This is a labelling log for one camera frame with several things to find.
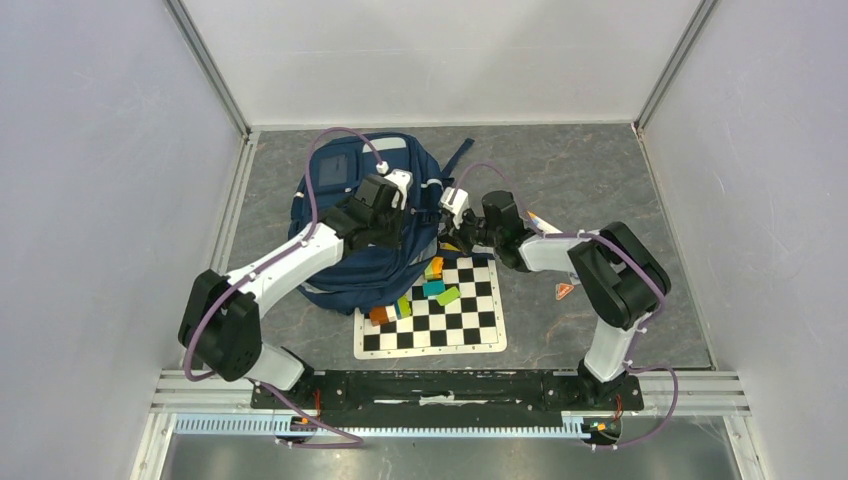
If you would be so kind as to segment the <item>navy blue backpack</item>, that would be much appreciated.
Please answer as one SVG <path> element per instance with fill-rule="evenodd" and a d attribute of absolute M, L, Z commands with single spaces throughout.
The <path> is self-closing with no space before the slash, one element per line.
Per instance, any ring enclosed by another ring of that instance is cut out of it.
<path fill-rule="evenodd" d="M 376 173 L 378 160 L 387 162 L 391 170 L 409 172 L 412 184 L 396 225 L 366 227 L 346 237 L 343 259 L 310 277 L 299 292 L 316 306 L 345 315 L 397 301 L 438 252 L 439 201 L 473 143 L 465 139 L 446 165 L 440 165 L 417 138 L 404 133 L 346 136 L 317 148 L 311 156 L 310 175 L 301 179 L 292 200 L 290 237 L 307 228 L 314 208 L 320 219 L 328 220 L 350 207 L 362 181 Z"/>

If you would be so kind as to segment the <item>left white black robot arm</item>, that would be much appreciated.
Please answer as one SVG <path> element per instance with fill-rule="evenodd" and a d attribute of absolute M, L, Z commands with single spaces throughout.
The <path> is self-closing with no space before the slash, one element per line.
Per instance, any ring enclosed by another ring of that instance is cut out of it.
<path fill-rule="evenodd" d="M 306 405 L 314 381 L 304 374 L 304 362 L 264 343 L 260 321 L 288 293 L 353 253 L 400 247 L 412 183 L 405 170 L 370 174 L 353 195 L 261 259 L 226 275 L 198 275 L 178 331 L 187 356 L 199 357 L 226 381 L 269 383 L 288 406 Z"/>

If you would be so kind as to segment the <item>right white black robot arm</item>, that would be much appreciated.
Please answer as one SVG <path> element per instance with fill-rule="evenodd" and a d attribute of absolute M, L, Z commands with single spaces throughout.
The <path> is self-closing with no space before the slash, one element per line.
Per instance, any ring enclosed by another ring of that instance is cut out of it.
<path fill-rule="evenodd" d="M 578 396 L 591 408 L 612 401 L 627 377 L 639 325 L 663 309 L 671 289 L 667 272 L 633 231 L 622 222 L 574 233 L 545 230 L 524 220 L 513 195 L 503 190 L 484 196 L 482 215 L 457 188 L 448 188 L 439 206 L 440 238 L 461 252 L 488 248 L 510 269 L 564 273 L 583 288 L 597 324 L 578 364 Z"/>

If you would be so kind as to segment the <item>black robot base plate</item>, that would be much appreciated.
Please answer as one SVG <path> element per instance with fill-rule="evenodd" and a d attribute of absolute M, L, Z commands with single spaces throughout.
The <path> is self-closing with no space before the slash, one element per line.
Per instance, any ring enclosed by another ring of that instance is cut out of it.
<path fill-rule="evenodd" d="M 564 412 L 644 408 L 627 373 L 600 384 L 571 370 L 325 370 L 286 392 L 334 427 L 556 427 Z"/>

